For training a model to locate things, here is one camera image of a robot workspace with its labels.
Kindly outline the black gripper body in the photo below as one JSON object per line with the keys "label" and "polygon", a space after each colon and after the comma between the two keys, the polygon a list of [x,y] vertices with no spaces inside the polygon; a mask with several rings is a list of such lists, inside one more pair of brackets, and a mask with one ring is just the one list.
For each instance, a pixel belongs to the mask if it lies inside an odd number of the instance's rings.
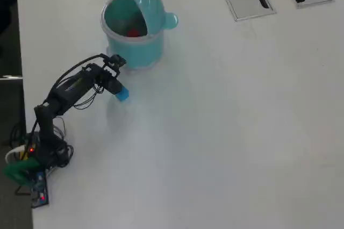
{"label": "black gripper body", "polygon": [[101,87],[104,87],[104,82],[106,82],[106,80],[116,78],[110,71],[98,65],[89,65],[89,68],[91,68],[91,73],[95,76],[96,84]]}

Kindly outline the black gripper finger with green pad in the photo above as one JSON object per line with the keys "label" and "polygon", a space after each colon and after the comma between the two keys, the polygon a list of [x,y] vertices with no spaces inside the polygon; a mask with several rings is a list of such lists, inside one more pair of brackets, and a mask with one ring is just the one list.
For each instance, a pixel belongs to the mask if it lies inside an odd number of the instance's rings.
{"label": "black gripper finger with green pad", "polygon": [[111,94],[116,95],[122,91],[123,86],[116,78],[110,78],[104,82],[104,89]]}

